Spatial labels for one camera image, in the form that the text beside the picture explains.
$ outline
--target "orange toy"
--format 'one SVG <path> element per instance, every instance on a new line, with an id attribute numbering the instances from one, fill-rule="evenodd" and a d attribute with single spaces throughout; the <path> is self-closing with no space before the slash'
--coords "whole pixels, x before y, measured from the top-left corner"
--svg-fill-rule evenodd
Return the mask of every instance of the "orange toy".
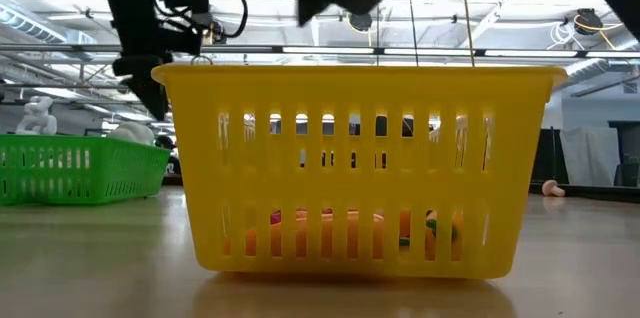
<path id="1" fill-rule="evenodd" d="M 400 214 L 399 238 L 409 238 L 410 232 L 410 213 L 402 212 Z M 435 212 L 429 212 L 426 217 L 427 221 L 435 222 L 437 215 Z M 347 215 L 347 256 L 350 259 L 358 257 L 358 220 L 359 212 L 350 211 Z M 384 236 L 384 217 L 381 215 L 373 215 L 373 259 L 382 259 L 383 236 Z M 307 212 L 297 211 L 296 222 L 298 230 L 296 232 L 296 257 L 305 257 L 307 254 Z M 462 244 L 460 232 L 462 230 L 462 215 L 455 214 L 453 216 L 453 237 L 451 248 L 451 259 L 460 260 L 462 256 Z M 331 258 L 332 252 L 332 233 L 333 233 L 333 214 L 322 214 L 321 228 L 321 256 Z M 280 256 L 282 254 L 282 232 L 281 223 L 271 225 L 271 255 Z M 425 227 L 425 259 L 434 260 L 436 252 L 435 226 Z M 231 240 L 225 237 L 224 244 L 225 254 L 231 252 Z M 256 231 L 250 229 L 246 237 L 246 254 L 248 256 L 256 255 Z"/>

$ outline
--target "concrete floor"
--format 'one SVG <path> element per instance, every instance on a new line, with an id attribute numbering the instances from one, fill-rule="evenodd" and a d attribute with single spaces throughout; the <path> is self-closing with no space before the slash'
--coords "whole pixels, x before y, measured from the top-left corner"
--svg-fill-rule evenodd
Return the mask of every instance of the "concrete floor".
<path id="1" fill-rule="evenodd" d="M 0 208 L 1 317 L 628 318 L 639 287 L 640 205 L 532 196 L 506 278 L 377 283 L 205 271 L 180 189 Z"/>

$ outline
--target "white statue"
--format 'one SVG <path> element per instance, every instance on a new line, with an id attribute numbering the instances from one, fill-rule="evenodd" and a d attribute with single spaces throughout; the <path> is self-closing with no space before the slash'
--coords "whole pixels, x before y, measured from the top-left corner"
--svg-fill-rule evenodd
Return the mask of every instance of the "white statue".
<path id="1" fill-rule="evenodd" d="M 16 128 L 16 134 L 25 135 L 54 135 L 58 131 L 56 117 L 49 115 L 49 107 L 53 99 L 34 96 L 24 105 L 24 117 Z"/>

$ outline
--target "yellow plastic basket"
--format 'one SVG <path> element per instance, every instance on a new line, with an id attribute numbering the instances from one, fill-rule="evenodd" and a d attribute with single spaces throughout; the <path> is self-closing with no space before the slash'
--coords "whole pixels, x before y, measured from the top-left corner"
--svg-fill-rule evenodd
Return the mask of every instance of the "yellow plastic basket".
<path id="1" fill-rule="evenodd" d="M 173 104 L 204 268 L 462 278 L 511 269 L 544 105 L 564 75 L 184 65 L 153 72 Z"/>

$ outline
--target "green plastic basket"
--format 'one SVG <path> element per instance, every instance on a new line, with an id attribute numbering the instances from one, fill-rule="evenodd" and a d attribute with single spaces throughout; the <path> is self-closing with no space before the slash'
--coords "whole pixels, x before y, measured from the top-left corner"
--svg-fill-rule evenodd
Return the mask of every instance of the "green plastic basket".
<path id="1" fill-rule="evenodd" d="M 157 194 L 169 151 L 102 137 L 0 135 L 0 205 Z"/>

